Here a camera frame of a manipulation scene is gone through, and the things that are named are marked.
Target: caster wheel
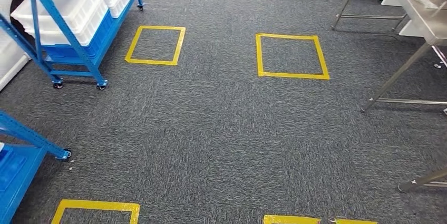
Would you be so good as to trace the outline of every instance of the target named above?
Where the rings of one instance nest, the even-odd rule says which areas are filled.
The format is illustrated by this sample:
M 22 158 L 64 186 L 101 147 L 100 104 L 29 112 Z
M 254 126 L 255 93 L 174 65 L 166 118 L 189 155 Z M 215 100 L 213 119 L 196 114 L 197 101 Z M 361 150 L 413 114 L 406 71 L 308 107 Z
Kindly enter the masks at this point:
M 70 161 L 70 157 L 72 155 L 71 149 L 64 149 L 65 151 L 69 152 L 69 156 L 66 159 L 61 159 L 62 162 L 69 162 Z
M 60 89 L 64 88 L 64 84 L 62 84 L 62 83 L 53 83 L 53 88 L 60 90 Z

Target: blue plastic crate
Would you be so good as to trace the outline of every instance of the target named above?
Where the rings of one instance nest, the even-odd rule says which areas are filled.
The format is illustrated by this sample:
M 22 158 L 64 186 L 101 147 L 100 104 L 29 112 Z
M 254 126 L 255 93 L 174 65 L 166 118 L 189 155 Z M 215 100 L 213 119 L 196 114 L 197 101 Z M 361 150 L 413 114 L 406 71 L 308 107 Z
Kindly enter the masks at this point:
M 90 44 L 83 47 L 90 58 L 95 58 L 99 55 L 98 51 L 102 48 L 107 37 L 107 33 L 112 26 L 112 23 L 112 15 L 110 15 L 110 10 L 107 10 L 107 13 L 105 14 L 100 26 L 98 27 L 98 30 L 96 30 L 96 33 L 93 36 Z M 42 48 L 50 57 L 78 57 L 76 51 L 71 45 L 43 45 Z
M 0 151 L 0 192 L 6 191 L 25 161 L 26 157 L 14 154 L 13 148 L 3 147 Z

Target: blue metal shelf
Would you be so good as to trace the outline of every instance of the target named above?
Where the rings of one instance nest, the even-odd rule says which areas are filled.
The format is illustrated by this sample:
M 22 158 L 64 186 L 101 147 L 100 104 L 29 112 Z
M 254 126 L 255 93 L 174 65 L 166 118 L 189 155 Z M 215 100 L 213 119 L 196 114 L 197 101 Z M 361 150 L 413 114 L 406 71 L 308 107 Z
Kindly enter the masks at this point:
M 113 31 L 109 32 L 106 41 L 104 42 L 104 46 L 99 49 L 98 55 L 91 59 L 86 52 L 86 50 L 81 46 L 78 42 L 77 38 L 74 36 L 71 29 L 68 27 L 67 23 L 63 19 L 60 12 L 55 7 L 52 0 L 40 0 L 42 5 L 45 7 L 47 12 L 54 19 L 55 23 L 61 29 L 61 31 L 66 36 L 68 42 L 72 46 L 74 52 L 72 54 L 77 54 L 77 57 L 73 58 L 55 58 L 55 57 L 47 57 L 44 58 L 42 55 L 42 46 L 40 42 L 39 35 L 39 24 L 38 24 L 38 14 L 37 14 L 37 6 L 36 0 L 31 0 L 31 8 L 33 13 L 33 22 L 34 22 L 34 33 L 35 33 L 35 48 L 29 44 L 26 39 L 17 31 L 3 16 L 0 15 L 0 26 L 18 43 L 18 45 L 36 62 L 39 67 L 50 77 L 53 82 L 53 86 L 57 89 L 60 89 L 62 85 L 61 75 L 72 75 L 72 76 L 86 76 L 93 77 L 97 82 L 97 88 L 100 90 L 104 90 L 107 85 L 107 80 L 103 78 L 99 71 L 99 65 L 101 64 L 104 55 L 106 54 L 112 40 L 114 39 L 118 29 L 120 28 L 124 18 L 129 11 L 130 5 L 134 0 L 130 0 L 125 11 L 121 14 L 121 16 L 116 19 L 113 23 L 113 27 L 111 28 Z M 143 9 L 144 3 L 143 0 L 138 0 L 138 7 Z M 88 71 L 62 71 L 53 69 L 52 64 L 78 64 L 83 65 L 87 68 Z
M 0 223 L 9 223 L 45 155 L 50 153 L 57 159 L 66 160 L 71 156 L 71 152 L 62 149 L 2 111 L 0 111 L 0 134 L 9 135 L 32 144 L 6 144 L 6 147 L 12 149 L 12 154 L 9 155 L 9 158 L 13 157 L 11 160 L 17 160 L 14 157 L 24 157 L 25 159 L 24 162 L 23 159 L 19 159 L 20 164 L 18 164 L 14 161 L 8 161 L 8 157 L 5 155 L 3 158 L 6 159 L 0 162 L 0 171 L 4 172 L 2 174 L 6 177 L 6 180 L 12 178 L 10 182 L 6 183 L 5 180 L 2 180 L 4 183 L 0 191 Z
M 0 192 L 0 223 L 11 221 L 46 154 L 44 148 L 10 144 L 8 146 L 14 149 L 15 154 L 26 156 L 26 161 L 7 190 Z

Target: yellow floor marking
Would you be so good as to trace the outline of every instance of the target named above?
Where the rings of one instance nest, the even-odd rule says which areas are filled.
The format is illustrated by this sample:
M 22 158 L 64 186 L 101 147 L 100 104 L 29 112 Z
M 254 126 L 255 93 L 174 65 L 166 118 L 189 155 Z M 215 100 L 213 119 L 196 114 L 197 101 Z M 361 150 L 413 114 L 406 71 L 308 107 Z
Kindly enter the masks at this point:
M 141 32 L 143 31 L 143 29 L 180 31 L 179 40 L 177 41 L 177 46 L 176 46 L 176 50 L 174 52 L 174 57 L 172 58 L 172 61 L 143 60 L 143 59 L 132 59 L 131 58 L 133 51 L 135 50 L 135 47 L 137 46 L 138 39 L 140 38 L 140 35 L 141 35 Z M 177 62 L 178 62 L 179 56 L 180 56 L 181 47 L 183 44 L 185 32 L 186 32 L 186 28 L 180 27 L 180 26 L 141 25 L 140 27 L 138 27 L 137 32 L 135 33 L 135 36 L 133 37 L 132 43 L 130 43 L 130 47 L 129 47 L 129 50 L 127 51 L 125 60 L 130 63 L 177 65 Z
M 261 37 L 270 38 L 287 38 L 291 40 L 312 40 L 317 49 L 318 60 L 322 69 L 322 74 L 295 74 L 295 73 L 279 73 L 279 72 L 265 72 L 263 66 L 263 48 L 261 44 Z M 298 35 L 282 35 L 258 33 L 256 34 L 256 58 L 258 62 L 258 76 L 272 76 L 272 77 L 291 77 L 291 78 L 305 78 L 305 79 L 321 79 L 329 80 L 329 72 L 327 70 L 326 62 L 324 61 L 323 51 L 318 40 L 318 36 L 298 36 Z
M 300 216 L 264 215 L 264 224 L 318 224 L 320 219 Z
M 51 224 L 58 224 L 61 222 L 62 215 L 66 208 L 131 212 L 129 224 L 137 224 L 138 215 L 140 214 L 140 205 L 137 203 L 63 199 L 57 207 Z
M 337 219 L 335 220 L 337 224 L 377 224 L 376 221 L 369 220 L 347 220 L 347 219 Z

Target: gray carpet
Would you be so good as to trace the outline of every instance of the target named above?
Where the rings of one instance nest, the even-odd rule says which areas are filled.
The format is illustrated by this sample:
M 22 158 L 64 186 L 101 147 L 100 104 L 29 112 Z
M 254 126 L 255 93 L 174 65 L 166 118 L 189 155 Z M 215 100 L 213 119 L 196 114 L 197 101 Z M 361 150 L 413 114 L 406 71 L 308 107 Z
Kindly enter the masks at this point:
M 447 222 L 446 190 L 396 190 L 447 164 L 444 107 L 359 112 L 422 40 L 390 34 L 394 21 L 342 20 L 331 31 L 342 0 L 145 2 L 101 64 L 105 91 L 88 79 L 54 90 L 28 63 L 0 93 L 0 109 L 73 150 L 74 162 L 44 161 L 13 223 L 49 223 L 61 199 L 136 202 L 139 223 L 252 224 L 264 214 Z M 352 0 L 347 10 L 390 13 L 376 0 Z M 177 66 L 124 60 L 140 25 L 186 27 Z M 145 32 L 134 57 L 169 58 L 178 32 Z M 256 33 L 318 35 L 331 80 L 258 77 Z M 305 41 L 263 42 L 266 70 L 320 72 Z M 427 55 L 388 96 L 446 97 L 437 62 Z M 63 217 L 128 219 L 75 209 Z

